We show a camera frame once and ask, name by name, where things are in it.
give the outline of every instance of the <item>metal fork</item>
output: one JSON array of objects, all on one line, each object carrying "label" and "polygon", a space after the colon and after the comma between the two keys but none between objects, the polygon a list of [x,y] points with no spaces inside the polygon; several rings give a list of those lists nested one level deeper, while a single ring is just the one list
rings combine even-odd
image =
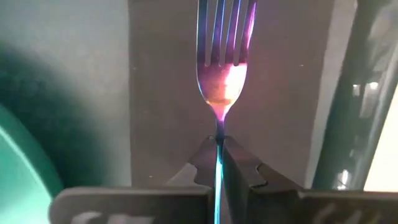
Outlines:
[{"label": "metal fork", "polygon": [[[242,36],[237,38],[239,9],[242,0],[233,0],[229,20],[226,43],[225,61],[220,60],[221,37],[223,30],[225,0],[218,0],[213,29],[213,43],[211,47],[210,64],[206,64],[206,29],[208,0],[198,0],[197,27],[197,81],[201,94],[211,106],[216,115],[216,186],[215,186],[215,224],[220,223],[221,183],[223,164],[224,119],[238,99],[246,78],[249,43],[254,25],[257,0],[248,0],[248,7],[244,13]],[[237,40],[241,40],[238,63],[234,64],[234,50]]]}]

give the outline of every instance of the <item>teal object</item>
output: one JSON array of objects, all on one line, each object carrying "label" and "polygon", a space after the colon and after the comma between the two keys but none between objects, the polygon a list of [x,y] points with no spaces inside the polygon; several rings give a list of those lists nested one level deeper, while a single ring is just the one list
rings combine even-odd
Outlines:
[{"label": "teal object", "polygon": [[0,105],[0,223],[48,224],[62,190],[50,159],[22,123]]}]

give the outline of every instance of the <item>white surface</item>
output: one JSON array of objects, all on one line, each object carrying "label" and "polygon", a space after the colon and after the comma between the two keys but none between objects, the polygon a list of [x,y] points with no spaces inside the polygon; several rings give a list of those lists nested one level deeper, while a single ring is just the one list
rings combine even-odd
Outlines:
[{"label": "white surface", "polygon": [[364,190],[398,192],[398,91],[394,94]]}]

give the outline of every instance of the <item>fork tine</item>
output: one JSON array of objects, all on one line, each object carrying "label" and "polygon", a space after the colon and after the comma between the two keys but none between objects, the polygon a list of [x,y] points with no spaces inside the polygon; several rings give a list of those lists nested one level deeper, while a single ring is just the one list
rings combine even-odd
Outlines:
[{"label": "fork tine", "polygon": [[198,1],[197,62],[206,60],[207,0]]},{"label": "fork tine", "polygon": [[254,18],[256,16],[256,5],[257,0],[249,0],[248,10],[246,11],[246,18],[244,20],[239,63],[247,63],[248,61],[248,50],[251,34],[253,32]]},{"label": "fork tine", "polygon": [[232,5],[231,18],[229,20],[228,37],[226,43],[225,63],[233,63],[234,60],[236,28],[238,27],[240,4],[241,4],[240,0],[234,0]]},{"label": "fork tine", "polygon": [[216,19],[213,31],[213,46],[211,48],[211,63],[220,61],[221,33],[223,30],[224,0],[217,1]]}]

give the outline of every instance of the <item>blue heat tint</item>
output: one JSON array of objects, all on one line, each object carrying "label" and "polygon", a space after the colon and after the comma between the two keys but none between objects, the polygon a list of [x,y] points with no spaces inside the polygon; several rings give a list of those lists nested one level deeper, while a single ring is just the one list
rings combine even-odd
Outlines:
[{"label": "blue heat tint", "polygon": [[[217,151],[222,150],[221,147],[222,146],[217,146]],[[220,155],[221,153],[217,153],[214,224],[220,224],[221,216],[221,184],[223,182],[223,162],[221,161]]]}]

